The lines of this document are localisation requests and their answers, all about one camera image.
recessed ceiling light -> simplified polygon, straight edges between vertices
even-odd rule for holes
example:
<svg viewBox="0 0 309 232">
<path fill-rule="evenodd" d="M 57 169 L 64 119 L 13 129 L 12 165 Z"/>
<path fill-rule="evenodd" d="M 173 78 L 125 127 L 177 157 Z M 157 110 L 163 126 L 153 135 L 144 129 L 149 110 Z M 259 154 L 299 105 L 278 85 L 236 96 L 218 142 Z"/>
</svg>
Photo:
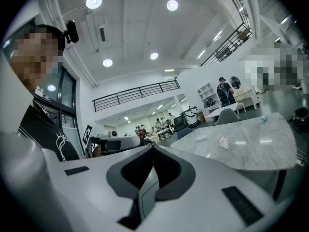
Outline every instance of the recessed ceiling light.
<svg viewBox="0 0 309 232">
<path fill-rule="evenodd" d="M 152 60 L 155 60 L 158 56 L 159 56 L 159 54 L 157 54 L 156 52 L 154 52 L 154 53 L 152 53 L 152 54 L 150 55 L 150 58 L 151 58 Z"/>
<path fill-rule="evenodd" d="M 220 35 L 221 33 L 222 33 L 222 31 L 220 31 L 220 32 L 216 35 L 216 37 L 214 37 L 213 41 L 218 40 L 218 39 L 219 39 L 219 35 Z"/>
<path fill-rule="evenodd" d="M 112 66 L 112 60 L 110 60 L 109 58 L 105 59 L 105 60 L 103 61 L 103 65 L 104 65 L 105 67 L 111 67 L 111 66 Z"/>
<path fill-rule="evenodd" d="M 89 9 L 96 9 L 102 4 L 102 0 L 86 0 L 86 6 Z"/>
<path fill-rule="evenodd" d="M 3 45 L 3 48 L 6 48 L 9 44 L 10 44 L 11 40 L 7 40 L 4 45 Z"/>
<path fill-rule="evenodd" d="M 283 19 L 283 21 L 281 21 L 281 24 L 285 23 L 288 19 L 289 19 L 289 17 L 288 17 L 288 16 L 287 16 L 287 17 L 285 17 L 285 18 Z"/>
<path fill-rule="evenodd" d="M 50 85 L 50 86 L 47 87 L 47 89 L 48 89 L 49 91 L 55 91 L 55 90 L 56 90 L 56 87 L 55 87 L 54 85 Z"/>
<path fill-rule="evenodd" d="M 168 10 L 170 11 L 175 11 L 178 8 L 178 2 L 175 0 L 169 0 L 168 3 L 166 4 Z"/>
<path fill-rule="evenodd" d="M 203 54 L 204 54 L 205 50 L 202 51 L 202 53 L 197 57 L 197 59 L 199 59 Z"/>
</svg>

gray chair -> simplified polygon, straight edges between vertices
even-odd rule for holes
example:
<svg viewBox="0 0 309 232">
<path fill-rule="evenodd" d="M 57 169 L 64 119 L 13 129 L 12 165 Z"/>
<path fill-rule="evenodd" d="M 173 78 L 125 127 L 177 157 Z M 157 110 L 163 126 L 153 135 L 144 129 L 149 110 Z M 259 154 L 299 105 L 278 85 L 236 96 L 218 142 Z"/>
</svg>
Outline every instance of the gray chair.
<svg viewBox="0 0 309 232">
<path fill-rule="evenodd" d="M 183 138 L 184 136 L 188 135 L 189 133 L 193 132 L 191 128 L 184 128 L 176 133 L 177 140 Z"/>
<path fill-rule="evenodd" d="M 240 118 L 237 116 L 237 114 L 235 114 L 235 112 L 232 109 L 226 108 L 220 113 L 219 118 L 217 122 L 214 123 L 214 125 L 215 126 L 223 125 L 237 121 L 240 121 Z"/>
</svg>

cable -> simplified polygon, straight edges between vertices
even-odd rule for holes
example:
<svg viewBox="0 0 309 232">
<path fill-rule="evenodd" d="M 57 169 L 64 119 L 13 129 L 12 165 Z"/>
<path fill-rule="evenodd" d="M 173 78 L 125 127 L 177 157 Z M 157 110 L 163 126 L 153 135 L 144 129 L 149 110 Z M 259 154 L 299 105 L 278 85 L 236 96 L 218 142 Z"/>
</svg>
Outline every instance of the cable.
<svg viewBox="0 0 309 232">
<path fill-rule="evenodd" d="M 149 187 L 149 189 L 145 192 L 145 193 L 143 193 L 143 195 L 141 196 L 141 209 L 143 210 L 143 214 L 144 214 L 144 218 L 146 217 L 145 216 L 145 212 L 144 212 L 144 208 L 143 208 L 143 196 L 156 184 L 156 183 L 158 183 L 159 181 L 157 181 L 157 182 L 155 182 L 151 187 Z"/>
</svg>

gray floor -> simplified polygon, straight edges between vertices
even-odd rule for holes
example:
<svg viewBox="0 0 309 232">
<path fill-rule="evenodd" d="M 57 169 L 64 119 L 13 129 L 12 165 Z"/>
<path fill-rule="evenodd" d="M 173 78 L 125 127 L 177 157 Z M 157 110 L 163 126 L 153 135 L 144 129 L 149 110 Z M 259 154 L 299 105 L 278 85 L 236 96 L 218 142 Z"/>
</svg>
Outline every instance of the gray floor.
<svg viewBox="0 0 309 232">
<path fill-rule="evenodd" d="M 243 109 L 240 109 L 239 117 L 241 120 L 259 117 L 264 114 L 270 114 L 274 112 L 279 112 L 285 119 L 288 119 L 294 114 L 296 109 L 300 107 L 309 108 L 309 95 L 304 95 L 300 90 L 296 90 L 290 87 L 284 87 L 281 88 L 281 90 L 258 94 L 258 98 L 260 104 L 257 106 L 256 110 L 253 107 L 246 109 L 247 112 L 244 112 Z M 213 123 L 203 123 L 194 129 L 207 126 L 213 126 Z M 309 144 L 307 140 L 309 140 L 309 133 L 298 133 L 296 131 L 293 132 L 297 148 L 305 153 L 308 153 Z M 176 136 L 173 135 L 162 140 L 158 143 L 158 145 L 170 146 L 176 140 Z M 306 169 L 306 166 L 300 167 L 296 165 L 294 168 L 287 171 L 278 202 L 296 194 Z M 252 181 L 255 181 L 268 193 L 272 194 L 277 181 L 278 173 L 269 172 L 261 174 L 242 174 Z"/>
</svg>

